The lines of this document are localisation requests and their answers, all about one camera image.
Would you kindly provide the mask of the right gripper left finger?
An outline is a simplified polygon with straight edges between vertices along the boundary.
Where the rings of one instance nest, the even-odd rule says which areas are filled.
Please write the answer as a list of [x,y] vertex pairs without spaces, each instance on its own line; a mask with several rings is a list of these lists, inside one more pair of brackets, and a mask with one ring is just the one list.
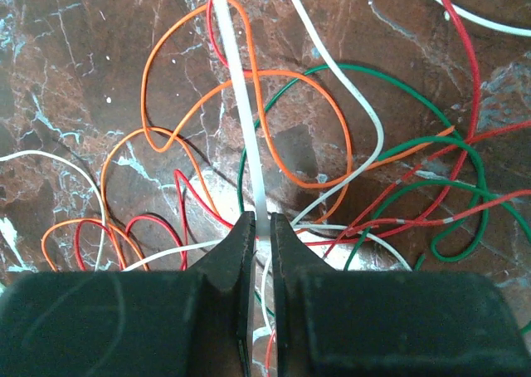
[[4,376],[248,376],[256,222],[183,272],[40,272],[1,297]]

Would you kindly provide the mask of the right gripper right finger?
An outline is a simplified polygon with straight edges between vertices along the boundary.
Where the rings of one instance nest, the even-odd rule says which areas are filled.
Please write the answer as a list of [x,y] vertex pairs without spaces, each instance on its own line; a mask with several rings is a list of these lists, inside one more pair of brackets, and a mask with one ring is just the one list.
[[278,213],[270,235],[279,375],[529,375],[530,353],[489,279],[338,271]]

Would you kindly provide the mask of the long white zip tie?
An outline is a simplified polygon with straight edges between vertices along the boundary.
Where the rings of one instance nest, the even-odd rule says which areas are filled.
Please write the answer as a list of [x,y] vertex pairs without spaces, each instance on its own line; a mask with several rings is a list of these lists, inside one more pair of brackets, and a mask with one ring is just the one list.
[[252,331],[254,313],[254,289],[256,277],[256,246],[270,242],[269,219],[266,207],[266,193],[261,159],[252,119],[251,103],[246,88],[246,79],[241,64],[239,46],[229,11],[229,0],[212,0],[217,22],[221,31],[222,45],[228,62],[231,86],[235,94],[236,106],[241,124],[244,145],[250,159],[251,188],[255,200],[255,210],[241,215],[232,231],[236,242],[241,245],[241,273],[238,295],[237,348],[242,372],[251,375]]

